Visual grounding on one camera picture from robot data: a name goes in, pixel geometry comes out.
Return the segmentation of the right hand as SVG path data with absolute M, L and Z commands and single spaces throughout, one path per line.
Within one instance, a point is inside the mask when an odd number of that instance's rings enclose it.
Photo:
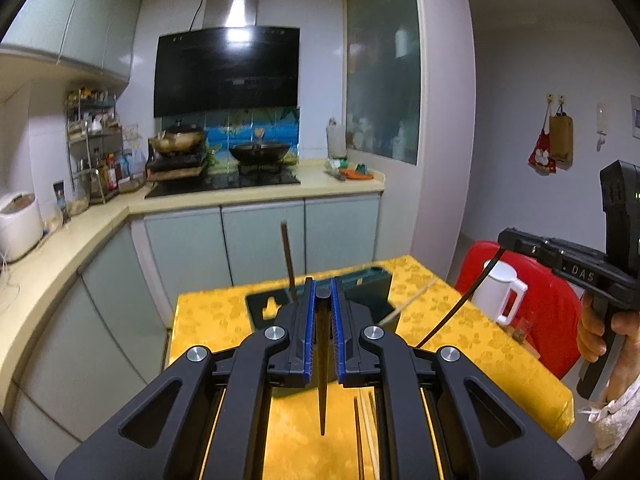
M 593 296 L 590 292 L 582 294 L 582 314 L 578 323 L 577 347 L 580 355 L 588 362 L 594 363 L 604 356 L 605 322 L 593 309 Z M 625 337 L 620 358 L 632 365 L 639 363 L 639 313 L 634 311 L 618 312 L 612 318 L 612 330 Z

